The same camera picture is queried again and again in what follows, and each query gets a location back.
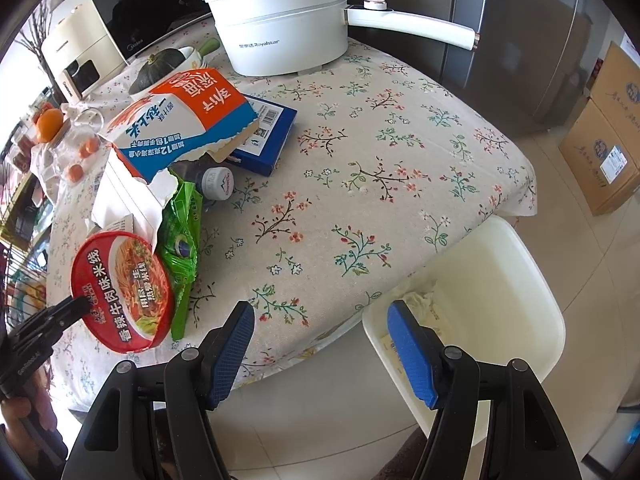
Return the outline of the torn white orange milk carton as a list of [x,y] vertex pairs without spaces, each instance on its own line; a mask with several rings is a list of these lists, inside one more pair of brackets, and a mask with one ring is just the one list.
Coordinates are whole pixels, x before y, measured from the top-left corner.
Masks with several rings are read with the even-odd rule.
[[257,127],[254,108],[216,70],[172,75],[101,132],[111,151],[91,221],[105,229],[129,218],[132,232],[155,245],[163,210],[179,187],[169,167],[204,155],[224,162]]

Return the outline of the cream air fryer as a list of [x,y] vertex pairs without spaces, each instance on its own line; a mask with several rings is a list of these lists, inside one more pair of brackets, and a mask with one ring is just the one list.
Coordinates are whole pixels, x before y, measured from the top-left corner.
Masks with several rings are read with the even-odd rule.
[[85,99],[126,65],[91,1],[78,4],[51,26],[42,53],[70,103]]

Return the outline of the cardboard box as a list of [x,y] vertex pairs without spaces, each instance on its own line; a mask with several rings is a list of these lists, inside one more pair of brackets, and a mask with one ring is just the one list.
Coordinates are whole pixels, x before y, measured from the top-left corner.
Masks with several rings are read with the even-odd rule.
[[590,92],[590,99],[623,141],[636,165],[640,143],[639,75],[638,64],[611,42]]
[[613,212],[639,191],[639,167],[591,100],[561,142],[560,152],[594,216]]

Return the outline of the white ceramic bowl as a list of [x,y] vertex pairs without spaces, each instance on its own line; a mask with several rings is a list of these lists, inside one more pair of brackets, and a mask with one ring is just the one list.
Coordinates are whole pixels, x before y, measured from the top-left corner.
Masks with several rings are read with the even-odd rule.
[[178,51],[183,55],[184,60],[176,67],[176,70],[178,70],[178,72],[184,72],[185,70],[194,70],[194,68],[205,66],[206,55],[217,51],[220,46],[221,43],[218,39],[210,38],[198,48],[191,46],[179,48]]

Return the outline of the lower cardboard box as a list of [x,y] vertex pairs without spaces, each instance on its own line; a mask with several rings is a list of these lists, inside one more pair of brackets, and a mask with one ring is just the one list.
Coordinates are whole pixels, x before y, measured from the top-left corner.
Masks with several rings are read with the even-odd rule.
[[591,100],[561,142],[560,152],[594,216],[613,212],[639,191],[639,167]]

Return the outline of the red instant noodle bowl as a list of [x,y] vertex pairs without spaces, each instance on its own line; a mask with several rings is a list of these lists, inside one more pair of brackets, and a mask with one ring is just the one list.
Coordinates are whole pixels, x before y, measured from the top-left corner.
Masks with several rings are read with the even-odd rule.
[[89,301],[82,320],[107,349],[139,353],[168,334],[174,295],[167,273],[151,245],[134,233],[87,238],[70,268],[70,291]]

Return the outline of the plastic bottle white cap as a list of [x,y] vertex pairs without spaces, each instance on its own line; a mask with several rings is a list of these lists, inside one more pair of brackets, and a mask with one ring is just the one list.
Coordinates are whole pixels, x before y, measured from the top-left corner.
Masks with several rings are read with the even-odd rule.
[[174,162],[171,169],[182,180],[192,182],[198,192],[210,202],[228,200],[234,190],[232,171],[209,162]]

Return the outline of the blue white box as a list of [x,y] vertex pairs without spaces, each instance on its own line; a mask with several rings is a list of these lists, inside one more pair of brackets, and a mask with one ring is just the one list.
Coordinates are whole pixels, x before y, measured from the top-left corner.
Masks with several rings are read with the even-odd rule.
[[245,99],[258,116],[258,128],[227,160],[244,170],[269,177],[276,169],[297,110],[248,94]]

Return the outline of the dried twig bundle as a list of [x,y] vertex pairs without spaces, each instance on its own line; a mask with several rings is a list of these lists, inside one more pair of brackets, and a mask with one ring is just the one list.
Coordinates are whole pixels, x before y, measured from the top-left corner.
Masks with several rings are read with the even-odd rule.
[[66,97],[55,80],[55,76],[43,54],[44,40],[49,36],[51,28],[51,11],[48,0],[41,0],[18,31],[14,42],[35,55],[40,67],[47,75],[53,97],[58,104],[65,103]]

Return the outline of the floral tablecloth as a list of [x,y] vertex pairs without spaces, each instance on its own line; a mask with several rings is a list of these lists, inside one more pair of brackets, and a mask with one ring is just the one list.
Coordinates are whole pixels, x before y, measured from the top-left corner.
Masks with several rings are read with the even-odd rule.
[[183,338],[134,364],[199,344],[245,300],[256,328],[236,380],[257,382],[340,338],[493,214],[536,214],[535,170],[518,147],[387,53],[352,41],[322,70],[280,77],[239,76],[222,49],[206,62],[295,122],[273,173],[235,169],[231,197],[203,214]]

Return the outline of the green snack bag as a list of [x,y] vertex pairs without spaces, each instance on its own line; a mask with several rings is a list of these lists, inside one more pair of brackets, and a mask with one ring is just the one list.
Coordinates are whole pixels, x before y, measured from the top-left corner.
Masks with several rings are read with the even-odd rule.
[[173,341],[186,333],[186,317],[192,286],[198,277],[203,196],[193,182],[178,179],[178,188],[163,210],[156,253],[167,272],[174,314],[170,324]]

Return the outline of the large orange fruit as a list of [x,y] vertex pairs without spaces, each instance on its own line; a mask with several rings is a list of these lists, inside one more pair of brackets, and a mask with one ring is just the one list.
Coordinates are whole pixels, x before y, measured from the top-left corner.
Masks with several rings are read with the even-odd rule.
[[62,110],[58,108],[44,110],[36,122],[37,141],[40,144],[51,142],[61,130],[63,122]]

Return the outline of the grey refrigerator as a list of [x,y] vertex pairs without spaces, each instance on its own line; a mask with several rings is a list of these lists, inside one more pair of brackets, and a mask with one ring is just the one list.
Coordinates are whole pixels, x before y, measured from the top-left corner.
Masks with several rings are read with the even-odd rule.
[[480,42],[467,51],[373,28],[353,27],[350,36],[431,76],[510,136],[566,123],[612,18],[602,0],[385,1],[395,11],[468,26]]

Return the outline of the white plastic trash bin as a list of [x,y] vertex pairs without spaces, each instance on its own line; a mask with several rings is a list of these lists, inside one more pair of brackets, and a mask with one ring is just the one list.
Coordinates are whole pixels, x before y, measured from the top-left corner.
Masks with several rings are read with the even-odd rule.
[[444,344],[477,361],[520,358],[544,379],[562,356],[563,315],[544,276],[510,223],[489,218],[363,312],[372,347],[424,432],[435,413],[414,395],[388,333],[387,310],[397,299]]

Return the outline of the white electric cooking pot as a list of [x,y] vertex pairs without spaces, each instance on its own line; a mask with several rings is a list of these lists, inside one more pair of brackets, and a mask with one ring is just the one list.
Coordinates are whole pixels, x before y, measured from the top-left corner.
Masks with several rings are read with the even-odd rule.
[[235,73],[271,77],[315,70],[348,49],[348,30],[402,32],[472,51],[472,28],[430,16],[390,10],[385,0],[204,0]]

